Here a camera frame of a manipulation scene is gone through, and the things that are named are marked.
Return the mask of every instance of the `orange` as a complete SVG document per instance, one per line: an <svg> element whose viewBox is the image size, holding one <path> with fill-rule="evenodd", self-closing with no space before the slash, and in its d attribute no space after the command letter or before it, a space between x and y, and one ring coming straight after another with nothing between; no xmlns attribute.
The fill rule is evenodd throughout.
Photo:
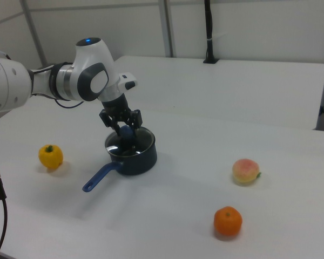
<svg viewBox="0 0 324 259"><path fill-rule="evenodd" d="M214 227L216 231L225 236L236 235L241 228L242 217L233 207L224 207L215 213Z"/></svg>

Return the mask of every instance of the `table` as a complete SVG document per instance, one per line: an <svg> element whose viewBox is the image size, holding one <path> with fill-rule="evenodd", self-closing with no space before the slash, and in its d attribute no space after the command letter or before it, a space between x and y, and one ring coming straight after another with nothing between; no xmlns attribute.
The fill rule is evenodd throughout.
<svg viewBox="0 0 324 259"><path fill-rule="evenodd" d="M116 67L137 77L127 97L141 109L316 128L324 64L125 56Z"/></svg>
<svg viewBox="0 0 324 259"><path fill-rule="evenodd" d="M66 110L32 97L0 118L9 210L3 254L324 258L324 132L147 109L136 99L139 91L130 90L127 98L131 108L144 107L143 126L156 136L158 161L138 176L112 171L90 193L82 186L110 161L104 140L112 130L98 117L100 102ZM52 173L37 158L45 144L64 152L64 163ZM261 167L252 185L232 180L231 167L240 158ZM236 238L214 235L213 215L224 206L242 214ZM0 202L0 234L2 221Z"/></svg>

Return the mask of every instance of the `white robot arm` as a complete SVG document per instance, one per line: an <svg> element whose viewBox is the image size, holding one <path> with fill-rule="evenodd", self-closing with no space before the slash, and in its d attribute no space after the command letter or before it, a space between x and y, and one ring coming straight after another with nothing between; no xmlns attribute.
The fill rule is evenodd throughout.
<svg viewBox="0 0 324 259"><path fill-rule="evenodd" d="M100 117L118 132L118 121L140 127L140 111L131 111L124 92L137 85L130 73L115 71L114 61L103 40L86 38L76 44L73 63L60 63L41 70L27 70L21 63L0 58L0 112L26 103L31 95L56 100L93 101L104 109Z"/></svg>

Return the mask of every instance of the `pot handle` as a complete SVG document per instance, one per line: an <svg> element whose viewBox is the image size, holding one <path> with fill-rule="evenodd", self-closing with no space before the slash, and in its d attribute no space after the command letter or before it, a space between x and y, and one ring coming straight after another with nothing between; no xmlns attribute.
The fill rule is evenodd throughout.
<svg viewBox="0 0 324 259"><path fill-rule="evenodd" d="M90 192L94 187L112 170L118 170L122 164L111 162L102 167L90 180L83 186L83 191Z"/></svg>

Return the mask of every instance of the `white wall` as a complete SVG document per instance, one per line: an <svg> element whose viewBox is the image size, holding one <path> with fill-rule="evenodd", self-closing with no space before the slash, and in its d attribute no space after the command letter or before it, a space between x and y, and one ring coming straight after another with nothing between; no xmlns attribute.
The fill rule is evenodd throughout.
<svg viewBox="0 0 324 259"><path fill-rule="evenodd" d="M114 60L123 55L165 57L158 0L28 0L48 63L72 62L75 44L102 38Z"/></svg>
<svg viewBox="0 0 324 259"><path fill-rule="evenodd" d="M324 0L219 0L211 9L217 57L324 63ZM176 56L204 58L203 1L171 0L171 17Z"/></svg>
<svg viewBox="0 0 324 259"><path fill-rule="evenodd" d="M0 0L0 50L28 69L41 66L19 1Z"/></svg>

